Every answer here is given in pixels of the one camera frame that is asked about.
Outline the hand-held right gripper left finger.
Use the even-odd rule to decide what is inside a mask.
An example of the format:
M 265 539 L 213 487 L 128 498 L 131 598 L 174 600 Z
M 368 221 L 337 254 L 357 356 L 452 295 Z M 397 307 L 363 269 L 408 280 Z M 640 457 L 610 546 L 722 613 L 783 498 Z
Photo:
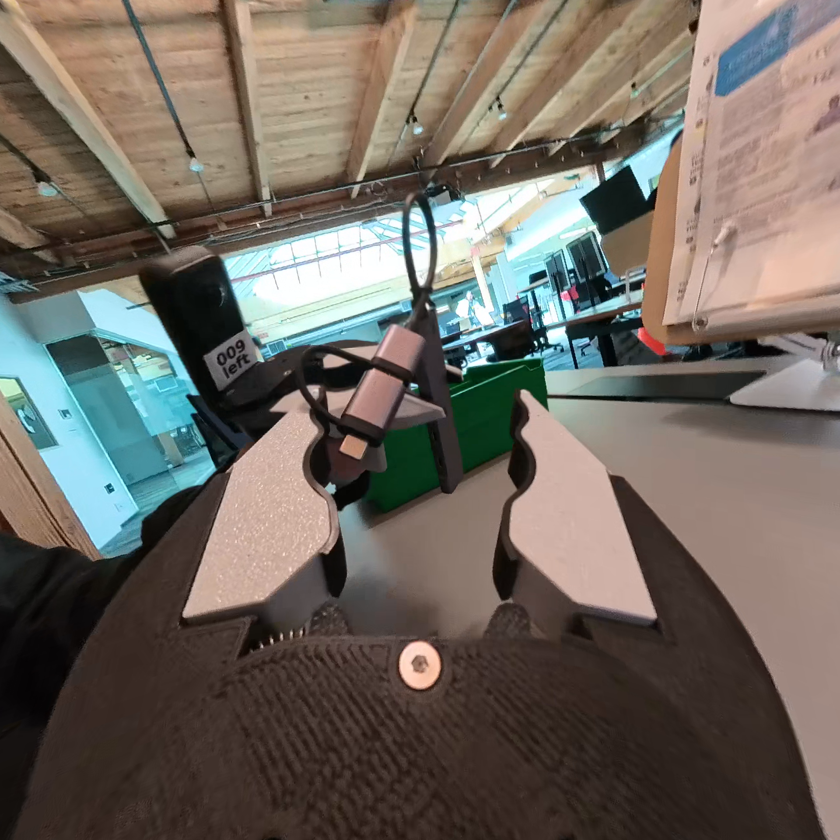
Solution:
M 228 471 L 183 607 L 188 624 L 305 624 L 347 579 L 339 512 L 316 477 L 326 434 L 294 406 Z

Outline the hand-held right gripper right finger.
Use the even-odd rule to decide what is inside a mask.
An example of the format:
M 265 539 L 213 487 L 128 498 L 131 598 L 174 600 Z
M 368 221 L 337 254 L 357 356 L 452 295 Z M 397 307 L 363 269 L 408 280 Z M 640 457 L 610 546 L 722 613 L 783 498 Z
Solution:
M 534 624 L 592 616 L 655 624 L 657 613 L 612 476 L 529 391 L 511 412 L 505 502 L 492 576 Z

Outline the grey USB hub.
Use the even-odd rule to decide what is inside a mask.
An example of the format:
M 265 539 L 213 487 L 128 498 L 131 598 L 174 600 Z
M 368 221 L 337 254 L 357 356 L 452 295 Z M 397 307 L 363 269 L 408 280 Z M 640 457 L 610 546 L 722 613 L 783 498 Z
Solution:
M 425 279 L 418 275 L 413 256 L 411 221 L 417 210 L 426 224 L 429 257 Z M 448 371 L 440 338 L 437 310 L 432 302 L 438 261 L 438 240 L 432 207 L 424 192 L 415 192 L 402 211 L 402 244 L 406 275 L 412 292 L 412 310 L 404 326 L 390 327 L 367 360 L 351 351 L 316 345 L 304 350 L 297 363 L 296 379 L 302 399 L 310 414 L 329 436 L 327 443 L 330 478 L 351 482 L 367 472 L 362 466 L 367 439 L 381 438 L 385 417 L 400 392 L 411 392 L 415 385 L 418 397 L 444 408 L 444 421 L 426 425 L 436 460 L 438 483 L 446 494 L 455 492 L 464 476 L 463 462 L 453 417 L 448 385 Z M 362 367 L 359 384 L 352 390 L 339 416 L 329 410 L 326 396 L 316 397 L 305 382 L 304 366 L 311 356 L 334 357 Z

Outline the green plastic bin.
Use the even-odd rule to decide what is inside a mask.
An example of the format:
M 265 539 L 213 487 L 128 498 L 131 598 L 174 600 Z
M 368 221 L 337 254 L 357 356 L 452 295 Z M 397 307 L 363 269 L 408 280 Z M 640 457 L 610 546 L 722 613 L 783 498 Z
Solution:
M 469 367 L 449 387 L 458 446 L 465 473 L 510 452 L 513 398 L 526 390 L 548 405 L 540 358 Z M 365 499 L 383 512 L 439 487 L 436 460 L 425 426 L 392 430 L 384 442 L 387 468 L 371 475 Z

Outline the person's left forearm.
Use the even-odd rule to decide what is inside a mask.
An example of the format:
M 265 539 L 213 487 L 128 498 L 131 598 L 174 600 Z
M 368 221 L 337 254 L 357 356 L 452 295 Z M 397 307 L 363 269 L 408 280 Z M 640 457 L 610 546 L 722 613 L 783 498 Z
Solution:
M 137 571 L 150 590 L 186 588 L 196 572 L 198 543 L 206 539 L 189 510 L 222 473 L 177 492 L 141 524 L 141 544 L 129 553 L 92 560 L 72 548 L 44 548 L 2 533 L 2 740 L 42 728 L 90 635 Z

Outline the grey desk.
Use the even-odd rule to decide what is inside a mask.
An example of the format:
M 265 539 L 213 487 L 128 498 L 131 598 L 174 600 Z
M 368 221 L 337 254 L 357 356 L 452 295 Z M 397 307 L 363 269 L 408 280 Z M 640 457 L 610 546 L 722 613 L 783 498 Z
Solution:
M 725 403 L 554 399 L 553 415 L 627 479 L 749 630 L 784 699 L 815 788 L 838 787 L 838 419 Z M 479 630 L 506 458 L 394 516 L 341 512 L 340 601 L 363 632 Z

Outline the black desk grommet strip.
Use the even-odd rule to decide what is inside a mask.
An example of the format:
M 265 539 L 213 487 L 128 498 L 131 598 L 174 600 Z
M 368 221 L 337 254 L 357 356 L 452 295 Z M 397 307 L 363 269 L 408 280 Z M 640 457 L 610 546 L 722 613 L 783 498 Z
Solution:
M 629 403 L 725 403 L 767 371 L 632 374 L 599 377 L 550 398 Z

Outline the black tall panel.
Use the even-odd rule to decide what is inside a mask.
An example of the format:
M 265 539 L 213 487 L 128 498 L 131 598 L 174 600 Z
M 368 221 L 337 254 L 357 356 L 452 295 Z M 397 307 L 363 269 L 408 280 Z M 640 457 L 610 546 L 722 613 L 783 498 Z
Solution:
M 625 165 L 596 188 L 583 195 L 581 205 L 602 237 L 651 213 L 654 197 L 646 196 L 633 169 Z

